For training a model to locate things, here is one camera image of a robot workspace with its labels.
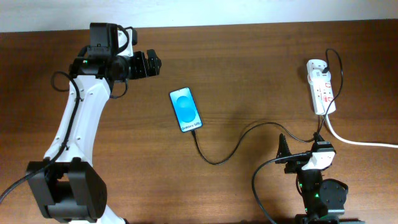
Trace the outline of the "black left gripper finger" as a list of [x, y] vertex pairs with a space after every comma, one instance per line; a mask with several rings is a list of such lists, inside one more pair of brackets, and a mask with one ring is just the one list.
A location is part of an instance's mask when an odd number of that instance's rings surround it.
[[160, 74], [160, 61], [148, 60], [148, 76], [153, 77]]
[[147, 56], [148, 56], [147, 61], [148, 61], [148, 64], [150, 67], [161, 67], [162, 66], [161, 59], [157, 56], [154, 49], [147, 50]]

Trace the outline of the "blue Galaxy smartphone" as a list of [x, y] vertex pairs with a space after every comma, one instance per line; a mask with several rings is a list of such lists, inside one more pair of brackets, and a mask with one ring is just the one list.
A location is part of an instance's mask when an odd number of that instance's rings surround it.
[[203, 126], [195, 100], [189, 87], [171, 91], [170, 100], [181, 132], [186, 133]]

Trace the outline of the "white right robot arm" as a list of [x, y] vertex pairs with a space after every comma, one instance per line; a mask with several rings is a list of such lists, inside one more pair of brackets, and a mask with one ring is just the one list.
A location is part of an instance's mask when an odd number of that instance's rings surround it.
[[291, 154], [285, 136], [279, 136], [276, 158], [285, 164], [286, 174], [296, 174], [296, 188], [303, 199], [304, 214], [295, 216], [295, 223], [339, 223], [345, 213], [348, 186], [336, 179], [324, 179], [322, 172], [332, 165], [336, 151], [331, 142], [314, 134], [315, 142], [301, 155]]

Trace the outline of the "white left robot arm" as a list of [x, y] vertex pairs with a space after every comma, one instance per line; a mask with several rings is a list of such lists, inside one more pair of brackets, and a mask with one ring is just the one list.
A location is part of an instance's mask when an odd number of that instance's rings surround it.
[[55, 139], [42, 161], [27, 166], [27, 181], [45, 218], [60, 223], [127, 223], [108, 206], [107, 186], [93, 168], [93, 145], [115, 83], [156, 76], [155, 50], [133, 50], [137, 32], [111, 23], [90, 24], [83, 47], [65, 76], [68, 101]]

